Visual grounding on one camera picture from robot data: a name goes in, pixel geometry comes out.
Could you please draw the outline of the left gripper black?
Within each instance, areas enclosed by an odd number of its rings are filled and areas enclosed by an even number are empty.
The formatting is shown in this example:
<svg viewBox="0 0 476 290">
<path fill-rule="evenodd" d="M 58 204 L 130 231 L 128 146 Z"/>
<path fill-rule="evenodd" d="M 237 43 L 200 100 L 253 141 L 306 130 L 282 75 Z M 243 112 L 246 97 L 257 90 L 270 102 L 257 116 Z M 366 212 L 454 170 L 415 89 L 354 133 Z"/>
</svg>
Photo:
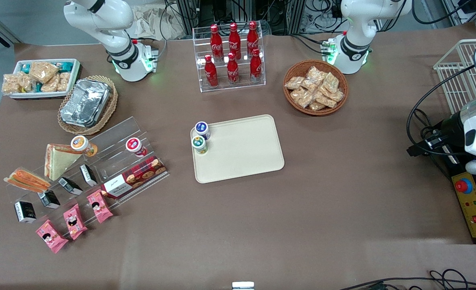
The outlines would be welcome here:
<svg viewBox="0 0 476 290">
<path fill-rule="evenodd" d="M 412 145 L 407 148 L 407 154 L 418 157 L 427 154 L 436 155 L 466 155 L 464 149 L 464 126 L 459 117 L 459 112 L 452 114 L 436 125 L 426 127 L 424 130 L 424 147 Z"/>
</svg>

